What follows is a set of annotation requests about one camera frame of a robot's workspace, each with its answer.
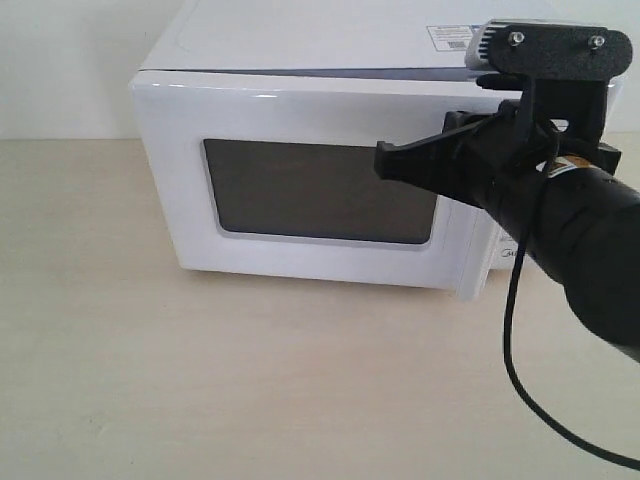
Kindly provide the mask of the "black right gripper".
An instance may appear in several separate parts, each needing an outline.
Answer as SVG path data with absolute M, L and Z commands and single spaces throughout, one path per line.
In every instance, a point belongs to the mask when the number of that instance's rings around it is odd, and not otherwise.
M 456 184 L 457 197 L 484 209 L 509 234 L 523 235 L 539 217 L 549 162 L 573 156 L 613 174 L 622 153 L 571 139 L 542 117 L 519 139 L 518 113 L 519 103 L 507 100 L 491 115 L 449 112 L 444 133 L 400 146 L 378 142 L 374 171 L 413 186 Z

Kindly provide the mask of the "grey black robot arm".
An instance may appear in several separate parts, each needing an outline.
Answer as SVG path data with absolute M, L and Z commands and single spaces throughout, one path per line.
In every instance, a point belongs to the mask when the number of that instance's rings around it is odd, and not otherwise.
M 450 112 L 441 134 L 380 142 L 374 169 L 485 211 L 555 282 L 591 333 L 639 358 L 639 194 L 597 166 L 618 152 L 579 145 L 537 118 L 516 136 L 518 105 Z

